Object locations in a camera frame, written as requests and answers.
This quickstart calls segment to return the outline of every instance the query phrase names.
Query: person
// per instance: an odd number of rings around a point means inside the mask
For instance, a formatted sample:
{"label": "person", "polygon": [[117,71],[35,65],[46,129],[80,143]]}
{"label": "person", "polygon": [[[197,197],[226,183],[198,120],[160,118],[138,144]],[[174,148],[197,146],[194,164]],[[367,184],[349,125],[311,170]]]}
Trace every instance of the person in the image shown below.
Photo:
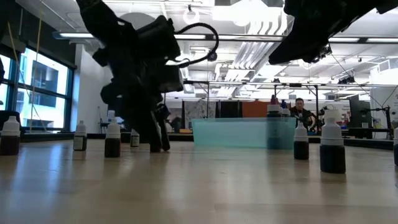
{"label": "person", "polygon": [[304,127],[308,127],[313,124],[311,111],[304,109],[304,100],[302,98],[296,99],[296,104],[290,109],[291,115],[297,118],[296,126],[299,121],[304,124]]}

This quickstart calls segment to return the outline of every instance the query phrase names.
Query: light blue container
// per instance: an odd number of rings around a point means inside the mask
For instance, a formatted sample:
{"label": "light blue container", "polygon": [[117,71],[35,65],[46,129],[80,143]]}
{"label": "light blue container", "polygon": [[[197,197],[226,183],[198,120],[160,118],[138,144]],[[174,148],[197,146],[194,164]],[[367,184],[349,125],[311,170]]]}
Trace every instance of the light blue container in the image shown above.
{"label": "light blue container", "polygon": [[295,124],[295,118],[193,119],[193,139],[196,146],[293,149]]}

